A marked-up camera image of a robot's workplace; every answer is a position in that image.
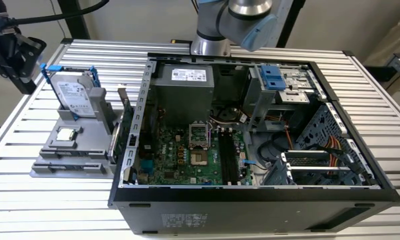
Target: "side panel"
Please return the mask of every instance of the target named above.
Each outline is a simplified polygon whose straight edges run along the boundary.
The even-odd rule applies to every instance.
[[[316,227],[334,232],[386,207],[384,202],[373,206],[350,201],[115,204],[134,234],[296,233],[313,231]]]

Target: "ram slot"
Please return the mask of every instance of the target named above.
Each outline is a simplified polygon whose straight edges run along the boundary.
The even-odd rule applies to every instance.
[[[237,184],[238,171],[237,171],[237,159],[236,159],[236,148],[234,141],[230,132],[218,133],[218,156],[220,156],[220,167],[221,167],[221,181],[226,185],[228,182],[232,185]]]

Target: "motherboard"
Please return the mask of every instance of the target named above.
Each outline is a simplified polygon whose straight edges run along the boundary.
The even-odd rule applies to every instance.
[[[240,131],[189,127],[158,129],[153,159],[139,162],[138,184],[252,185]]]

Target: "blue drive bay latch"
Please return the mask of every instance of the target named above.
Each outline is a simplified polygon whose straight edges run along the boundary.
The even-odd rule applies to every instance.
[[[286,84],[282,79],[280,69],[274,65],[261,65],[258,67],[258,73],[264,86],[268,90],[284,90],[286,89]]]

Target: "power supply label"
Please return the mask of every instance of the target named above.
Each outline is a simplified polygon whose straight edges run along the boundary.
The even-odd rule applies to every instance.
[[[205,82],[206,70],[174,68],[171,70],[171,80]]]

